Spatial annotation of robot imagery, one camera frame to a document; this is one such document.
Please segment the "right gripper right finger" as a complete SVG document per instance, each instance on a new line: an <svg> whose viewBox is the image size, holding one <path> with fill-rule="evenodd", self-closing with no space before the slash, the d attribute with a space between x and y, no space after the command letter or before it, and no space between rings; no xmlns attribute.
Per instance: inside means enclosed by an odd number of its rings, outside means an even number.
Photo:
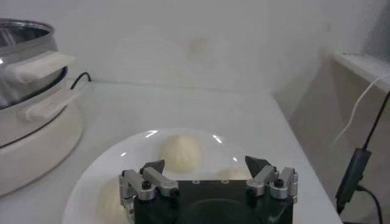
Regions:
<svg viewBox="0 0 390 224"><path fill-rule="evenodd" d="M265 159L245 156L247 168L252 176L246 186L255 197L266 194L277 200L292 198L297 203L298 173L292 167L285 167L281 172Z"/></svg>

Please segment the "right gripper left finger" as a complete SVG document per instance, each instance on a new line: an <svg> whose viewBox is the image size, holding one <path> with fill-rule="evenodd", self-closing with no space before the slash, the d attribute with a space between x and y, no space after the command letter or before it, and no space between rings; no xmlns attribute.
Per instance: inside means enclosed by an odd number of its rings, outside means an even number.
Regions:
<svg viewBox="0 0 390 224"><path fill-rule="evenodd" d="M162 173L163 159L146 163L140 170L123 170L118 176L120 204L126 210L128 221L134 221L134 199L151 201L157 194L176 199L179 197L179 183L166 178Z"/></svg>

